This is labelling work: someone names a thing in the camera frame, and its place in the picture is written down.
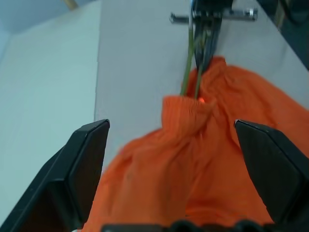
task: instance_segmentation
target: fabric fold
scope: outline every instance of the fabric fold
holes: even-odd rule
[[[83,231],[105,224],[159,224],[187,219],[232,226],[272,222],[248,175],[233,123],[243,119],[281,130],[309,155],[309,114],[250,71],[214,58],[194,100],[167,96],[162,128],[128,143],[102,175]]]

